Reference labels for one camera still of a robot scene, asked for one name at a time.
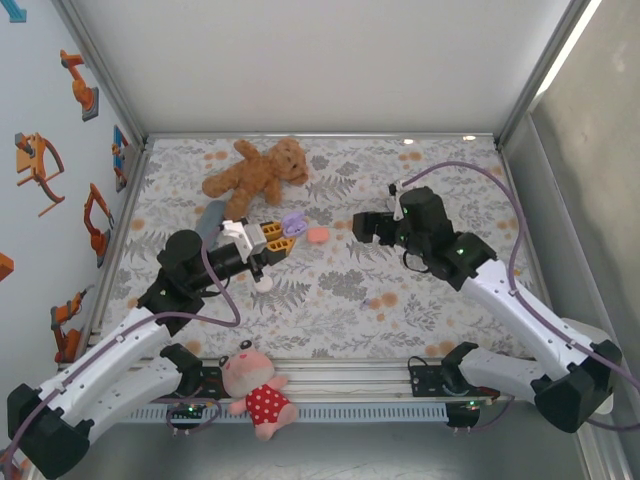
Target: red polka dot dress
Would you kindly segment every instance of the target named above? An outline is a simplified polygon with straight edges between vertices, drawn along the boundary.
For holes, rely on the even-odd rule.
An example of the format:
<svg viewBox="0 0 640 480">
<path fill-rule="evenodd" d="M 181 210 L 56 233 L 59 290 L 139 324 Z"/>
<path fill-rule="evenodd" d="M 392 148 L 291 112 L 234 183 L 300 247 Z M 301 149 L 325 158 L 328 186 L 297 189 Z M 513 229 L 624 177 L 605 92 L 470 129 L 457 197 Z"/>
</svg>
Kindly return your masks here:
<svg viewBox="0 0 640 480">
<path fill-rule="evenodd" d="M 247 395 L 247 410 L 254 426 L 263 423 L 276 423 L 282 408 L 289 400 L 277 390 L 263 385 Z"/>
</svg>

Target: purple toy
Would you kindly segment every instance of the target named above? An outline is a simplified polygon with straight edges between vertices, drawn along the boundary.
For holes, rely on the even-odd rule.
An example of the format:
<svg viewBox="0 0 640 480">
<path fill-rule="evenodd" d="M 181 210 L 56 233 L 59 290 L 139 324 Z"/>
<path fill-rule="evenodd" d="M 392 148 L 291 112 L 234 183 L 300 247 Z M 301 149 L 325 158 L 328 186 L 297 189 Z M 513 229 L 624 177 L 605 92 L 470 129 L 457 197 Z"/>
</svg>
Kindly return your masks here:
<svg viewBox="0 0 640 480">
<path fill-rule="evenodd" d="M 293 212 L 282 219 L 282 235 L 285 238 L 299 237 L 307 231 L 309 225 L 304 220 L 303 212 Z"/>
</svg>

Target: pink stuffed toy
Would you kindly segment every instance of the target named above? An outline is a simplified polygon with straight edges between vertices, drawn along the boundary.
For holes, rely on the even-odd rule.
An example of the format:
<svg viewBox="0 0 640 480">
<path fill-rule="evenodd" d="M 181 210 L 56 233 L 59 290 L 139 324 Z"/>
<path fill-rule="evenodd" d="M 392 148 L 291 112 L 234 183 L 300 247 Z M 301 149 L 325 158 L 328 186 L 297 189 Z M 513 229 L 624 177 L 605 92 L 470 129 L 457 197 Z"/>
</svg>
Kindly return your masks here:
<svg viewBox="0 0 640 480">
<path fill-rule="evenodd" d="M 232 398 L 242 398 L 229 405 L 231 415 L 249 411 L 256 436 L 263 441 L 294 422 L 298 409 L 279 392 L 287 384 L 286 377 L 274 376 L 271 360 L 253 348 L 249 340 L 240 344 L 237 355 L 220 359 L 222 383 Z"/>
</svg>

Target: teddy bear head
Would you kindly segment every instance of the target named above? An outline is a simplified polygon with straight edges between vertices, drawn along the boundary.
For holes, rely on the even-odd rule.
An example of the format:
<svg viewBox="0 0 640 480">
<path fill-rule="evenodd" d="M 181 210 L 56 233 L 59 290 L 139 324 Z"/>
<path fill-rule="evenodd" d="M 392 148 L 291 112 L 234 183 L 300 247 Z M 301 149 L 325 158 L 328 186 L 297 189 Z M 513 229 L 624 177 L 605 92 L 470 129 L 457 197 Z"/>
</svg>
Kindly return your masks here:
<svg viewBox="0 0 640 480">
<path fill-rule="evenodd" d="M 293 185 L 302 185 L 309 180 L 309 168 L 304 150 L 293 138 L 283 138 L 269 150 L 268 154 L 276 176 Z"/>
<path fill-rule="evenodd" d="M 258 352 L 249 340 L 240 344 L 240 353 L 220 359 L 222 384 L 233 398 L 243 398 L 275 375 L 271 360 Z"/>
</svg>

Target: teddy bear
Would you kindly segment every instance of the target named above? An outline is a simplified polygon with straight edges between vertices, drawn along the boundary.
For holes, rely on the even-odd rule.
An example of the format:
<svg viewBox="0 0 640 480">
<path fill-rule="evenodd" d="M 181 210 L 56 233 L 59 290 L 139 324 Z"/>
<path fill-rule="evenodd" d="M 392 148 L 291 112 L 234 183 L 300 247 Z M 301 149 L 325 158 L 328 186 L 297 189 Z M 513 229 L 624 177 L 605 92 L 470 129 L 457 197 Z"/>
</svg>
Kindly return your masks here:
<svg viewBox="0 0 640 480">
<path fill-rule="evenodd" d="M 281 180 L 296 186 L 309 180 L 304 150 L 293 138 L 281 139 L 266 155 L 247 140 L 237 140 L 233 146 L 244 160 L 202 182 L 202 192 L 211 198 L 234 190 L 224 211 L 227 220 L 237 222 L 244 218 L 251 199 L 262 191 L 269 205 L 279 205 Z"/>
<path fill-rule="evenodd" d="M 219 362 L 222 385 L 232 398 L 239 398 L 229 405 L 231 415 L 249 412 L 256 437 L 266 441 L 282 427 L 298 418 L 298 409 L 280 389 L 287 378 L 275 374 L 271 360 L 258 352 L 250 340 L 240 344 L 240 353 Z"/>
</svg>

